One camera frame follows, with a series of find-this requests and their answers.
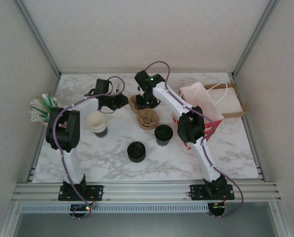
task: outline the white wall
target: white wall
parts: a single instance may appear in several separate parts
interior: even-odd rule
[[[230,72],[268,2],[24,0],[61,71],[109,73]]]
[[[42,125],[29,102],[51,94],[56,77],[10,0],[0,0],[0,223],[16,182],[24,182]]]
[[[236,79],[261,159],[294,225],[294,0],[282,0]]]

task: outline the stacked paper cup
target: stacked paper cup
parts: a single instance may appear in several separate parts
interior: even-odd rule
[[[91,131],[98,137],[103,138],[107,136],[107,124],[105,115],[101,112],[92,112],[86,117],[86,123]]]

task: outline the black cup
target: black cup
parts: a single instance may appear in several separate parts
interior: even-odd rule
[[[107,127],[102,132],[93,132],[98,138],[104,138],[108,134]]]
[[[155,137],[157,144],[161,147],[165,147],[173,136],[173,130],[170,126],[162,124],[157,126],[155,130]]]
[[[127,154],[132,162],[142,162],[146,157],[146,148],[141,142],[133,142],[127,148]]]

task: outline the marble surface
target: marble surface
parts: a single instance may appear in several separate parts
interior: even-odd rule
[[[115,74],[126,82],[124,95],[137,94],[135,74]],[[111,74],[63,75],[57,98],[61,106],[68,106],[83,98],[95,86],[97,78],[107,79]],[[169,85],[176,92],[179,87],[195,82],[211,84],[229,82],[227,73],[172,73]],[[87,181],[164,181],[202,179],[203,174],[192,150],[186,150],[177,135],[171,111],[161,103],[156,112],[160,124],[168,124],[174,130],[173,138],[166,147],[156,144],[154,130],[142,130],[136,114],[129,105],[106,115],[109,133],[97,138],[89,128],[81,130],[78,153]],[[128,159],[127,147],[133,141],[142,142],[147,151],[141,163]],[[224,119],[216,133],[208,141],[212,157],[221,171],[232,178],[257,178],[258,173],[252,157],[241,118]],[[35,170],[34,183],[61,183],[64,171],[60,156],[44,140]]]

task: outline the aluminum frame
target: aluminum frame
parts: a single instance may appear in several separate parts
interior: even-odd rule
[[[42,50],[46,61],[51,66],[53,72],[58,76],[58,82],[56,89],[59,85],[59,79],[61,73],[56,66],[55,61],[51,57],[49,50],[47,49],[44,41],[42,40],[36,26],[34,25],[28,11],[26,10],[22,0],[13,0],[15,6],[22,15],[25,23],[30,29],[37,45]],[[232,73],[235,78],[239,73],[240,69],[243,67],[245,61],[247,60],[250,52],[252,51],[257,39],[262,33],[268,19],[270,18],[275,6],[279,0],[270,0],[267,8],[265,9],[261,19],[258,22],[250,40],[242,53],[234,72]],[[251,138],[249,140],[252,150],[255,149],[254,142],[251,136],[251,131],[249,129],[248,121],[243,119],[243,123],[246,128],[246,133]],[[28,177],[27,182],[32,181],[33,174],[38,161],[38,156],[40,153],[40,148],[43,142],[43,136],[45,133],[45,128],[42,131],[41,139],[38,144],[38,148],[35,152],[34,163],[32,165],[32,171],[30,177]],[[259,163],[257,152],[252,152],[256,164]],[[287,216],[284,212],[280,195],[276,187],[275,182],[264,182],[262,181],[264,174],[261,168],[258,167],[258,172],[260,174],[259,179],[240,179],[235,180],[238,185],[242,188],[245,202],[258,202],[266,201],[270,203],[272,210],[273,219],[280,234],[280,237],[293,237],[292,230],[289,227]],[[202,181],[166,181],[166,182],[91,182],[90,185],[101,184],[104,185],[104,195],[103,200],[100,203],[115,204],[115,203],[200,203],[204,201],[192,201],[188,197],[189,185],[191,184],[203,184]],[[8,208],[4,223],[0,230],[0,236],[13,236],[15,233],[15,228],[19,220],[19,214],[22,210],[23,205],[26,203],[52,203],[55,205],[60,205],[63,203],[81,203],[81,202],[61,202],[57,200],[58,192],[61,184],[51,183],[51,184],[17,184],[15,192],[11,199],[11,204]],[[240,202],[239,193],[237,188],[234,187],[235,196],[237,197],[232,202]]]
[[[257,40],[260,38],[266,24],[268,23],[272,13],[274,12],[275,7],[279,3],[280,0],[270,0],[267,7],[265,8],[259,22],[256,25],[256,28],[254,29],[252,35],[250,36],[250,39],[241,54],[236,67],[234,68],[234,71],[232,73],[234,79],[238,75],[239,71],[245,64],[246,60],[248,59],[250,53],[252,52]]]
[[[230,79],[231,83],[235,83],[237,85],[236,80],[234,79],[233,75],[231,73],[228,73],[228,76],[229,76],[229,79]],[[248,142],[249,142],[249,145],[250,145],[250,148],[251,148],[251,152],[252,152],[254,162],[255,162],[255,164],[256,164],[256,166],[258,168],[258,173],[259,173],[259,175],[262,175],[262,180],[270,181],[266,170],[264,170],[262,168],[263,167],[263,165],[262,165],[263,161],[262,161],[262,159],[260,158],[260,156],[258,154],[256,145],[255,145],[255,141],[253,139],[252,131],[250,129],[248,118],[247,118],[246,115],[244,115],[242,117],[242,123],[243,123],[245,131],[246,131],[246,135],[247,135]]]
[[[281,200],[275,182],[253,179],[237,179],[235,182],[242,189],[245,202]],[[104,185],[103,198],[100,203],[208,202],[207,200],[192,201],[188,196],[190,185],[204,184],[203,181],[89,182],[88,184]],[[61,185],[61,183],[17,184],[11,203],[82,203],[81,201],[58,201]],[[235,186],[233,188],[236,198],[229,202],[241,202],[238,189]]]
[[[58,69],[54,59],[52,58],[47,46],[45,45],[41,35],[39,34],[39,31],[38,31],[37,27],[35,26],[32,18],[30,17],[29,12],[27,11],[23,1],[22,0],[13,0],[13,3],[15,5],[15,7],[17,8],[17,10],[19,11],[20,15],[23,17],[24,22],[26,23],[28,29],[30,30],[36,44],[38,45],[38,47],[42,51],[47,63],[51,67],[53,73],[55,73],[59,79],[61,76],[61,72],[59,71],[59,69]]]

